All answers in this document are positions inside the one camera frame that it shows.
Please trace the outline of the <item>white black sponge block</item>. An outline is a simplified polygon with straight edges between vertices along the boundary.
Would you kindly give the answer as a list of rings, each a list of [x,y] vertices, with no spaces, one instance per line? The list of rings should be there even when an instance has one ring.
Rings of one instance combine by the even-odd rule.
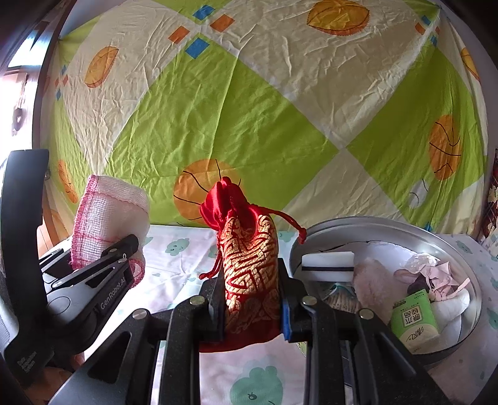
[[[349,283],[354,269],[355,253],[351,251],[308,253],[301,259],[300,276],[306,281]]]

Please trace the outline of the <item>pink edged white towel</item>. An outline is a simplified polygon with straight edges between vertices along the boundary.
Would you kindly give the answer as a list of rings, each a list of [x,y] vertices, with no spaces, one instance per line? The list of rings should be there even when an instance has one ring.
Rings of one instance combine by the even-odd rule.
[[[133,284],[145,274],[143,247],[149,230],[148,195],[140,187],[107,175],[91,175],[76,212],[71,266],[79,270],[101,257],[103,250],[129,235],[139,241],[131,257]]]

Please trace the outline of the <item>clear plastic wrapper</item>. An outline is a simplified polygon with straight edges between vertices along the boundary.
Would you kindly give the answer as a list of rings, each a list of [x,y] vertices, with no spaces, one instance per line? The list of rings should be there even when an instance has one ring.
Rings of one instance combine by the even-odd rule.
[[[426,253],[418,253],[411,256],[405,263],[404,268],[410,273],[418,273],[424,267],[435,267],[439,260]]]

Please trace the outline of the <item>red embroidered pouch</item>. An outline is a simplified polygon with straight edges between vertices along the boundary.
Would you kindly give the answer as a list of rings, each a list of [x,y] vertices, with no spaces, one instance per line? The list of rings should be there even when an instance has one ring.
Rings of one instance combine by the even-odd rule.
[[[229,177],[217,181],[199,212],[217,233],[213,269],[199,275],[211,279],[223,273],[224,339],[202,343],[202,353],[219,353],[266,343],[280,334],[279,242],[272,219],[280,216],[298,232],[306,229],[284,212],[247,201],[242,189]]]

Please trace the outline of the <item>basketball pattern hanging sheet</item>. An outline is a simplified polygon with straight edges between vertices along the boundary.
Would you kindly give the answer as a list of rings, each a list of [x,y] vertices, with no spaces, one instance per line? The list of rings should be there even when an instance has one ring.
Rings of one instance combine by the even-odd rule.
[[[479,224],[479,75],[430,1],[124,1],[58,40],[40,119],[68,233],[90,175],[196,226],[219,178],[302,226],[371,215]]]

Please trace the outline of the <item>round cookie tin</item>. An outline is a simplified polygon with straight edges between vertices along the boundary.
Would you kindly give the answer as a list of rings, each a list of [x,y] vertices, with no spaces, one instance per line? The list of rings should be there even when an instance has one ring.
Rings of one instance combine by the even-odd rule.
[[[482,312],[482,293],[478,279],[461,252],[459,241],[449,236],[436,236],[427,230],[395,220],[375,217],[346,217],[315,224],[308,230],[306,242],[295,241],[289,251],[290,273],[301,277],[301,258],[306,254],[351,251],[354,264],[375,260],[387,273],[392,296],[399,301],[408,285],[394,278],[397,270],[409,269],[424,261],[448,263],[452,277],[459,283],[468,280],[469,306],[449,322],[437,339],[427,343],[416,354],[429,365],[449,356],[473,333]]]

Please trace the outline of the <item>green tissue pack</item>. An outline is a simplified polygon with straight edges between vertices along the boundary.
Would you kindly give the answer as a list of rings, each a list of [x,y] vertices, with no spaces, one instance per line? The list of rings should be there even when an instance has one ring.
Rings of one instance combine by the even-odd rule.
[[[393,334],[411,353],[440,337],[428,293],[421,289],[398,301],[390,321]]]

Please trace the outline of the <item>wooden door frame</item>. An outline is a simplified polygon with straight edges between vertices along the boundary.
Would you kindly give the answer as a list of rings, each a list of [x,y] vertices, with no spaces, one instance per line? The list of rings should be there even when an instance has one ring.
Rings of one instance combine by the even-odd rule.
[[[48,68],[74,1],[1,2],[1,160],[40,146]]]

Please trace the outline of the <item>pink fluffy puff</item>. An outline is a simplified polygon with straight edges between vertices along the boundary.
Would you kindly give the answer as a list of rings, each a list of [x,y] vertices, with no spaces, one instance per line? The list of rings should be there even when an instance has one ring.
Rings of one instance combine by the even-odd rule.
[[[386,325],[391,321],[394,305],[405,297],[407,289],[372,258],[355,265],[352,285],[360,307],[372,310]]]

